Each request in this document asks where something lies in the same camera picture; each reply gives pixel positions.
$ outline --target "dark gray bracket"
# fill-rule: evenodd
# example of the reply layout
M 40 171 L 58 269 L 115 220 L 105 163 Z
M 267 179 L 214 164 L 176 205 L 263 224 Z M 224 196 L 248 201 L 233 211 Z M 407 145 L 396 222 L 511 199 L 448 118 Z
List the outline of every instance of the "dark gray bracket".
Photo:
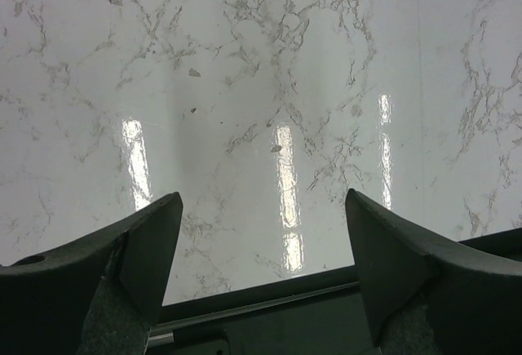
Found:
M 0 353 L 143 354 L 161 312 L 182 210 L 173 193 L 0 267 Z
M 394 343 L 390 353 L 417 353 L 407 350 L 428 348 L 426 340 L 444 354 L 520 353 L 522 263 L 499 247 L 507 237 L 520 238 L 518 230 L 484 237 L 474 248 L 400 218 L 353 189 L 346 211 L 374 345 L 385 348 L 387 329 L 401 326 L 409 337 L 402 350 Z

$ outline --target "glossy tile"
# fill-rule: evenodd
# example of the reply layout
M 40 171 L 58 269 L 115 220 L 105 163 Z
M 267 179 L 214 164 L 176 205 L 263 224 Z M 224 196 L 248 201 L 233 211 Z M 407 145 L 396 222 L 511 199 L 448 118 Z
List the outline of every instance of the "glossy tile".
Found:
M 352 264 L 350 187 L 518 225 L 519 1 L 0 0 L 0 264 L 173 190 L 166 304 Z

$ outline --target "hole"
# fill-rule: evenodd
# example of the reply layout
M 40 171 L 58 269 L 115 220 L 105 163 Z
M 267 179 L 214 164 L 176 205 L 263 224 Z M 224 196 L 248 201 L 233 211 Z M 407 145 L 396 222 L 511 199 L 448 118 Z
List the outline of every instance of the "hole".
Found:
M 14 265 L 36 264 L 36 263 L 41 263 L 45 259 L 46 259 L 46 256 L 44 256 L 44 255 L 30 255 L 29 257 L 25 257 L 24 259 L 14 263 Z

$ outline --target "marble wall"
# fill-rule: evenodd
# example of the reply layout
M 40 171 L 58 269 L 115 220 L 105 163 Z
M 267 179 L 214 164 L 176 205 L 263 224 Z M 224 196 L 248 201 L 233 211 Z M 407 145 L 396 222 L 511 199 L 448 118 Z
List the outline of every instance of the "marble wall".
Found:
M 0 0 L 0 264 L 174 190 L 165 304 L 352 264 L 349 187 L 517 227 L 520 5 Z

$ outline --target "black plastic part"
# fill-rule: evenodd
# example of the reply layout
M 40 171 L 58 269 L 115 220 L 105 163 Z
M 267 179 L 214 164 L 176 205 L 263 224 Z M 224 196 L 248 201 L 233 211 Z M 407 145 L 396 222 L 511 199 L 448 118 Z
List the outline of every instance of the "black plastic part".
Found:
M 510 236 L 520 240 L 520 232 L 463 245 L 354 190 L 348 192 L 346 208 L 374 344 L 379 344 L 388 319 L 420 296 L 442 353 L 520 353 L 522 264 L 500 256 L 520 255 L 520 245 L 501 247 Z
M 0 353 L 77 353 L 86 338 L 94 337 L 86 332 L 89 318 L 96 316 L 99 324 L 89 329 L 97 329 L 105 322 L 100 318 L 118 318 L 111 310 L 135 317 L 136 329 L 154 325 L 182 209 L 174 193 L 69 244 L 1 267 Z M 126 338 L 124 329 L 116 325 L 110 334 Z M 89 353 L 85 348 L 82 353 Z M 95 353 L 122 352 L 98 348 Z
M 174 329 L 174 344 L 150 348 L 148 355 L 215 355 L 209 339 L 220 338 L 232 355 L 376 355 L 356 287 L 241 315 Z

